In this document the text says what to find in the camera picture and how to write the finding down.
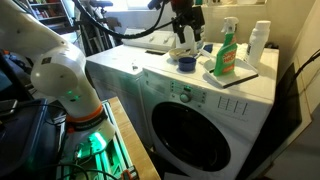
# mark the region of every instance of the blue cup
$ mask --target blue cup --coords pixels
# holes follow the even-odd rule
[[[193,57],[182,57],[179,59],[179,69],[184,72],[193,71],[196,67],[196,61]]]

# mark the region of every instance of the white washing machine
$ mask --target white washing machine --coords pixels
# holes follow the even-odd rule
[[[153,61],[159,55],[146,49],[121,45],[87,57],[86,68],[101,100],[117,96],[140,140],[150,147],[152,140],[146,125],[140,78],[141,60]]]
[[[235,179],[273,105],[277,60],[277,51],[266,50],[259,77],[227,89],[200,63],[190,73],[168,56],[145,66],[143,104],[155,151],[191,178]]]

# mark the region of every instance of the white wall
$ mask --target white wall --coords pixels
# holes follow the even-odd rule
[[[211,42],[222,42],[221,29],[223,18],[236,16],[240,20],[237,39],[246,43],[258,20],[270,20],[271,31],[269,41],[280,46],[279,77],[282,77],[290,63],[293,44],[298,37],[301,27],[309,14],[315,0],[268,0],[266,5],[251,6],[211,6],[204,7],[203,14],[206,22],[206,37]],[[159,11],[108,12],[107,16],[117,17],[122,24],[117,28],[123,33],[127,27],[149,28],[158,17]],[[167,4],[160,24],[169,22],[175,14]]]
[[[299,37],[294,46],[294,53],[290,61],[298,65],[305,63],[309,57],[320,49],[319,36],[320,0],[316,0]],[[274,166],[266,176],[271,179],[308,179],[316,180],[320,177],[320,58],[306,66],[302,78],[300,96],[306,95],[308,115],[311,116],[310,125],[288,146],[288,148],[274,161]]]

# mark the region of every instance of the white container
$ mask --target white container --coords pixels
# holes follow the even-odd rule
[[[236,0],[221,0],[222,5],[236,4]]]
[[[252,30],[244,60],[255,68],[259,66],[264,46],[269,38],[270,24],[270,21],[257,21],[256,27]]]
[[[257,0],[237,0],[237,4],[256,4]]]
[[[190,26],[185,26],[183,30],[185,43],[181,44],[178,35],[176,34],[176,48],[190,49],[190,54],[196,54],[197,43],[195,42],[193,29]]]

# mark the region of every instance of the wooden cabinet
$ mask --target wooden cabinet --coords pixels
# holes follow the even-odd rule
[[[72,32],[73,22],[63,0],[21,0],[31,10],[32,15],[42,24],[57,32]]]

